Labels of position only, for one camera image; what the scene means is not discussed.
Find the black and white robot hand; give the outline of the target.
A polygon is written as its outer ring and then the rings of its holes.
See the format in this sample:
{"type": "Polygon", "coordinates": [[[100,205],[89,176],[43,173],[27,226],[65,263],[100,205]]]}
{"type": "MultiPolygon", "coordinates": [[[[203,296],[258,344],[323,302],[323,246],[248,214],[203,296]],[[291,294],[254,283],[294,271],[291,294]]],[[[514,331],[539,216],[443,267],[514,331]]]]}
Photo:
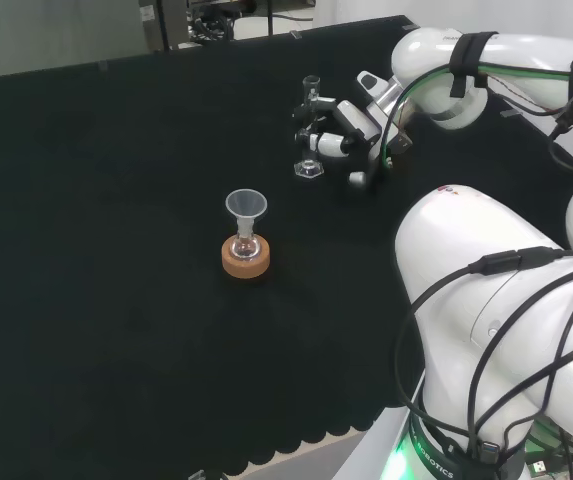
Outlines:
{"type": "Polygon", "coordinates": [[[294,164],[296,176],[312,180],[324,173],[325,160],[346,160],[351,153],[362,150],[366,166],[350,173],[348,183],[362,190],[372,184],[381,143],[386,138],[388,113],[383,99],[399,83],[395,77],[385,80],[362,71],[357,84],[371,100],[364,111],[348,100],[322,96],[320,77],[308,75],[302,80],[303,101],[293,111],[293,119],[301,124],[295,134],[295,143],[302,148],[302,159],[294,164]]]}

